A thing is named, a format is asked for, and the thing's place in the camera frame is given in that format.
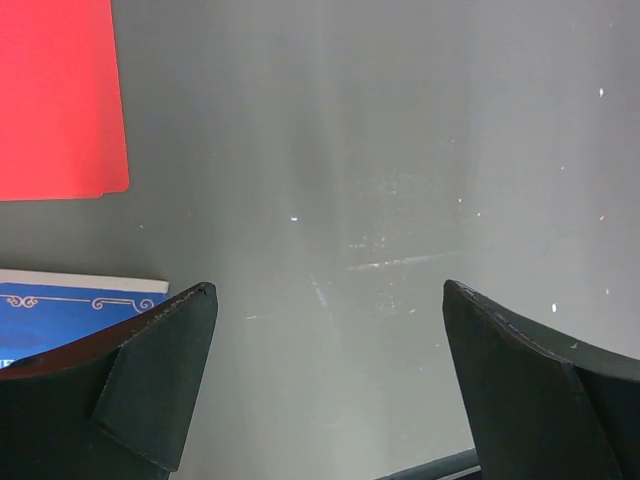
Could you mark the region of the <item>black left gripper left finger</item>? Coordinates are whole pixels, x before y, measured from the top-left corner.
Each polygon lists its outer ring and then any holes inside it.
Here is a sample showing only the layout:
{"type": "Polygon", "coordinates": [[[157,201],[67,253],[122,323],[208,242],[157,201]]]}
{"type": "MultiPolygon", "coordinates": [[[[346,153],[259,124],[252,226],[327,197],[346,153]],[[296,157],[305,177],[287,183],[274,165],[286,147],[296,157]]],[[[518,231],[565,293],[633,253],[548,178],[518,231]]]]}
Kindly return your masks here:
{"type": "Polygon", "coordinates": [[[218,314],[202,282],[1,371],[4,479],[166,479],[178,470],[218,314]]]}

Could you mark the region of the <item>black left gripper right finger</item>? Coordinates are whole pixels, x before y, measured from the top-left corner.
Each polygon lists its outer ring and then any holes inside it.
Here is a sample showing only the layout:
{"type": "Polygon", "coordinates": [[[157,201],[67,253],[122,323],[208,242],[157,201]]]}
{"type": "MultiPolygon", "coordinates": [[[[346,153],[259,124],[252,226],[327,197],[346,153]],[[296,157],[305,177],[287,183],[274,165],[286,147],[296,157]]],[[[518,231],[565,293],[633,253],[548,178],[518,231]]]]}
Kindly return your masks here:
{"type": "Polygon", "coordinates": [[[638,478],[638,360],[454,280],[442,312],[483,478],[638,478]]]}

